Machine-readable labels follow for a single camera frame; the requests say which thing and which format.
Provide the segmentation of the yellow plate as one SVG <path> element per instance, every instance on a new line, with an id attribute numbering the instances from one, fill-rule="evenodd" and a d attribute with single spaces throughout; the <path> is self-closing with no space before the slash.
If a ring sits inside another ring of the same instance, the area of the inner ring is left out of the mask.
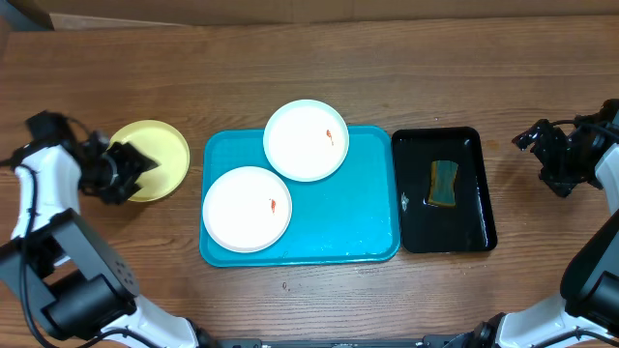
<path id="1" fill-rule="evenodd" d="M 165 122 L 133 122 L 116 131 L 111 142 L 129 142 L 158 164 L 139 176 L 136 183 L 141 189 L 129 198 L 132 202 L 164 198 L 177 189 L 187 176 L 191 162 L 188 142 L 178 130 Z"/>

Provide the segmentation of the green yellow sponge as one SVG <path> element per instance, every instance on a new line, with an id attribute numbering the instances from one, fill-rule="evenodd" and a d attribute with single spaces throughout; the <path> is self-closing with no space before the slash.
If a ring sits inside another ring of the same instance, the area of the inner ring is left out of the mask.
<path id="1" fill-rule="evenodd" d="M 454 208 L 457 204 L 455 181 L 458 164 L 450 160 L 435 160 L 430 165 L 428 205 Z"/>

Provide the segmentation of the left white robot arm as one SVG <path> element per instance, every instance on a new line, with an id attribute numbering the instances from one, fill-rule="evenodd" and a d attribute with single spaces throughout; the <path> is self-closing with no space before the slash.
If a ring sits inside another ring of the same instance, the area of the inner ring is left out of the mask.
<path id="1" fill-rule="evenodd" d="M 133 270 L 80 215 L 78 194 L 120 204 L 154 162 L 131 145 L 92 133 L 35 131 L 6 160 L 20 181 L 20 216 L 1 247 L 1 280 L 19 298 L 25 322 L 43 347 L 80 338 L 127 347 L 214 347 L 193 321 L 141 295 Z"/>

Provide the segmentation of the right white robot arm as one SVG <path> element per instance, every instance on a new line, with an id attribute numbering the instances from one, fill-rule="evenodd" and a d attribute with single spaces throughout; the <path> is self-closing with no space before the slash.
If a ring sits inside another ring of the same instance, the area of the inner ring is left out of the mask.
<path id="1" fill-rule="evenodd" d="M 540 161 L 540 179 L 560 197 L 581 183 L 605 193 L 609 220 L 572 259 L 560 291 L 533 306 L 500 313 L 441 347 L 569 347 L 596 339 L 618 344 L 618 101 L 564 121 L 541 119 L 513 140 Z"/>

